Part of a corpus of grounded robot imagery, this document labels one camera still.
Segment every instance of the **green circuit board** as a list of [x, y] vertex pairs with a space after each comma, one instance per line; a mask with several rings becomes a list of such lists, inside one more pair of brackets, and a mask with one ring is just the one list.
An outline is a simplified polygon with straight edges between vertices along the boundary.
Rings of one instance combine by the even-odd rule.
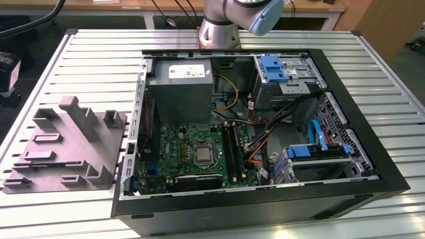
[[[242, 145], [248, 143], [247, 126], [236, 126]], [[208, 168], [197, 166], [195, 148], [198, 145], [212, 145], [215, 163]], [[159, 175], [190, 175], [215, 173], [224, 176], [223, 188], [258, 186], [258, 172], [252, 167], [247, 170], [247, 178], [234, 182], [227, 175], [226, 152], [220, 124], [193, 124], [186, 126], [165, 126], [162, 128]]]

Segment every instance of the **power supply label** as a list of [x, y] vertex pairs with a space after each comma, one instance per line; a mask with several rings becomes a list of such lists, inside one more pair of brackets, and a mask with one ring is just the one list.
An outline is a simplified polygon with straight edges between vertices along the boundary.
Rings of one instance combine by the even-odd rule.
[[204, 65], [173, 65], [170, 66], [170, 79], [206, 78]]

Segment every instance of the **white table leg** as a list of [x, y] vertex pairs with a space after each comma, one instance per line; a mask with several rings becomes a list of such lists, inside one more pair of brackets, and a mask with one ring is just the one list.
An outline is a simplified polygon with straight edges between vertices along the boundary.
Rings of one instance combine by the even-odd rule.
[[154, 30], [155, 29], [155, 22], [154, 22], [155, 12], [154, 11], [145, 11], [143, 16], [145, 16], [145, 20], [146, 20], [147, 29]]
[[322, 27], [323, 31], [334, 31], [334, 28], [339, 22], [340, 16], [342, 16], [340, 12], [330, 13], [330, 17], [327, 18], [324, 26]]

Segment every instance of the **motherboard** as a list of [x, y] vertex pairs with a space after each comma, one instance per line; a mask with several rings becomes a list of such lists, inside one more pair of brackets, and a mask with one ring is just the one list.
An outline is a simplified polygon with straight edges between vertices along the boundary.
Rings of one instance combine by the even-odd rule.
[[243, 153], [248, 142], [243, 123], [163, 126], [161, 160], [147, 163], [142, 191], [161, 194], [258, 186], [258, 170]]

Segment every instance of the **black cable on desk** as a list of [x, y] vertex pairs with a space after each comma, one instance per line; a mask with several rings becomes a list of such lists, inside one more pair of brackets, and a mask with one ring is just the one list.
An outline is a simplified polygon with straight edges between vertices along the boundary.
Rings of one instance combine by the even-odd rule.
[[43, 24], [49, 23], [50, 21], [53, 21], [55, 19], [55, 17], [58, 16], [62, 8], [65, 7], [66, 1], [67, 0], [59, 0], [54, 11], [45, 18], [42, 18], [38, 21], [34, 21], [23, 26], [15, 27], [10, 30], [0, 32], [0, 39], [15, 36], [26, 31], [30, 31], [30, 30], [35, 29], [37, 27], [42, 26]]
[[202, 25], [201, 25], [201, 20], [199, 20], [199, 15], [198, 15], [198, 12], [195, 11], [195, 8], [194, 8], [194, 6], [193, 6], [193, 3], [190, 2], [190, 0], [187, 0], [187, 2], [189, 2], [190, 6], [191, 6], [191, 8], [193, 8], [193, 11], [194, 11], [194, 14], [195, 14], [195, 18], [197, 18], [197, 20], [198, 20], [198, 25], [202, 26]]
[[194, 26], [197, 27], [198, 25], [195, 24], [195, 22], [193, 21], [193, 18], [187, 12], [187, 10], [185, 9], [185, 7], [182, 6], [181, 2], [178, 0], [175, 0], [175, 2], [178, 3], [181, 9], [186, 12], [187, 17], [190, 18], [190, 21], [193, 22]]
[[167, 21], [167, 23], [169, 23], [171, 26], [174, 26], [177, 29], [179, 29], [178, 24], [177, 24], [175, 21], [173, 20], [173, 19], [177, 19], [178, 17], [171, 18], [171, 17], [166, 16], [166, 14], [163, 13], [163, 11], [162, 11], [162, 9], [161, 9], [158, 3], [155, 2], [155, 0], [153, 0], [153, 3], [154, 3], [154, 5], [155, 5], [155, 7], [158, 8], [158, 10], [161, 11], [161, 13], [162, 13], [162, 15], [163, 15], [163, 19]]
[[298, 12], [298, 8], [295, 6], [294, 0], [291, 0], [291, 3], [292, 3], [292, 14], [291, 14], [291, 17], [295, 17], [295, 14]]

